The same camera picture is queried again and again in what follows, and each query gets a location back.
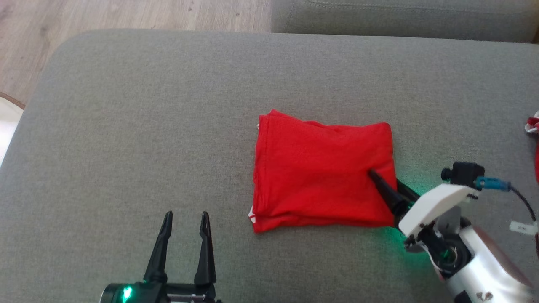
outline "folded shirt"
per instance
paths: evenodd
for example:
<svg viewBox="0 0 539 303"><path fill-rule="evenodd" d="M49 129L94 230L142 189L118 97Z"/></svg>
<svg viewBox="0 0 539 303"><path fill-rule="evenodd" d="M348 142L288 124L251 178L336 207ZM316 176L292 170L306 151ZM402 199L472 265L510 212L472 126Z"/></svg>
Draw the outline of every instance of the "folded shirt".
<svg viewBox="0 0 539 303"><path fill-rule="evenodd" d="M279 226L393 226L367 171L396 188L391 127L326 126L275 110L260 116L255 149L254 232Z"/></svg>

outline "gray fabric surface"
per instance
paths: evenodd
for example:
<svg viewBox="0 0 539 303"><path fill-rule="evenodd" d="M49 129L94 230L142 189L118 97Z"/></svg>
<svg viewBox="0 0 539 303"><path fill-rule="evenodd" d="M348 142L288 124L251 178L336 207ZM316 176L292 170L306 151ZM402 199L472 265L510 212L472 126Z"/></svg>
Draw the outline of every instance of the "gray fabric surface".
<svg viewBox="0 0 539 303"><path fill-rule="evenodd" d="M273 0L272 31L530 42L538 0Z"/></svg>
<svg viewBox="0 0 539 303"><path fill-rule="evenodd" d="M0 302L96 302L142 279L166 211L167 271L192 281L210 213L224 302L450 301L394 229L281 228L247 218L258 115L391 124L397 175L420 192L453 161L509 179L539 210L539 46L395 37L107 30L52 56L0 169ZM463 206L533 283L514 195Z"/></svg>

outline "black cable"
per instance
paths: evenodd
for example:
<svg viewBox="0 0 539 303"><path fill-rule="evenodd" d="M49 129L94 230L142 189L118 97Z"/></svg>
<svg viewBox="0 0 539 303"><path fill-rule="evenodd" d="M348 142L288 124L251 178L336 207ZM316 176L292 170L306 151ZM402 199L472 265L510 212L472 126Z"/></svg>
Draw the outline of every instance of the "black cable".
<svg viewBox="0 0 539 303"><path fill-rule="evenodd" d="M530 212L531 220L534 222L534 225L537 226L534 210L531 208L528 200L526 200L526 198L524 198L524 196L522 196L522 194L513 186L509 185L509 189L512 190L520 198L520 200L522 200L522 202L524 202L528 208L528 211ZM539 231L535 233L535 250L537 251L537 258L539 259Z"/></svg>

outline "brown rim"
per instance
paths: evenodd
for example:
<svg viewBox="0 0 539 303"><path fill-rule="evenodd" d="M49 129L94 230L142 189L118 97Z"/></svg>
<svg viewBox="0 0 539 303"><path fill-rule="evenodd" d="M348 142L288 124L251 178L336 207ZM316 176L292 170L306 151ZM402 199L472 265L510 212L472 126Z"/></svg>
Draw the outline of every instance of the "brown rim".
<svg viewBox="0 0 539 303"><path fill-rule="evenodd" d="M20 107L22 110L24 110L24 108L26 107L26 105L22 104L17 99L13 98L10 95L4 94L3 92L0 92L0 98L6 99L7 101L9 101L9 102L15 104L16 106Z"/></svg>

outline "blue cable connector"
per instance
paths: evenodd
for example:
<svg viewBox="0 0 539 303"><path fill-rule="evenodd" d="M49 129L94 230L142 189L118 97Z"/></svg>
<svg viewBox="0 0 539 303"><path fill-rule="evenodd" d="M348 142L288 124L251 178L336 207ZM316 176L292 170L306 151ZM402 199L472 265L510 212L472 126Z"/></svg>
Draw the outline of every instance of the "blue cable connector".
<svg viewBox="0 0 539 303"><path fill-rule="evenodd" d="M496 178L478 177L475 180L477 189L497 189L501 191L511 191L511 182L505 182Z"/></svg>

